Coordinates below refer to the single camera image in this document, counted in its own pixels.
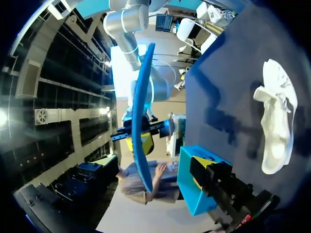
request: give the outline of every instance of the blue curved board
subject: blue curved board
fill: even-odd
[[[139,76],[134,93],[133,101],[133,117],[132,117],[132,140],[134,161],[146,190],[152,192],[152,179],[146,155],[142,149],[141,143],[141,119],[143,116],[145,100],[147,96],[147,89],[149,84],[149,77],[151,72],[152,57],[155,51],[155,44],[152,43],[148,47],[145,54],[144,61],[141,65]]]

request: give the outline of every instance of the white cylinder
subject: white cylinder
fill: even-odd
[[[181,41],[186,41],[189,37],[195,23],[189,18],[183,18],[180,22],[178,31],[177,31],[177,38]]]

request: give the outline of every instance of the light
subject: light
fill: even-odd
[[[111,62],[105,62],[104,64],[108,67],[111,67]]]
[[[7,117],[6,113],[0,111],[0,126],[4,125],[7,120],[8,120],[8,117]]]
[[[99,114],[100,115],[106,115],[108,113],[108,111],[105,108],[100,108],[99,109]]]
[[[99,109],[99,114],[100,115],[107,115],[110,111],[110,107],[106,107],[106,108],[100,108]]]

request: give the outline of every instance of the hand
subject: hand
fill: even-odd
[[[158,164],[155,169],[155,176],[161,178],[163,176],[163,172],[167,168],[167,164]]]

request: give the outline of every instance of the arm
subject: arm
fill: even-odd
[[[156,169],[155,169],[155,177],[152,180],[152,193],[146,192],[146,202],[152,201],[153,198],[155,197],[156,193],[159,190],[159,185],[161,181],[161,177],[163,175],[163,172],[167,168],[167,164],[159,164]]]

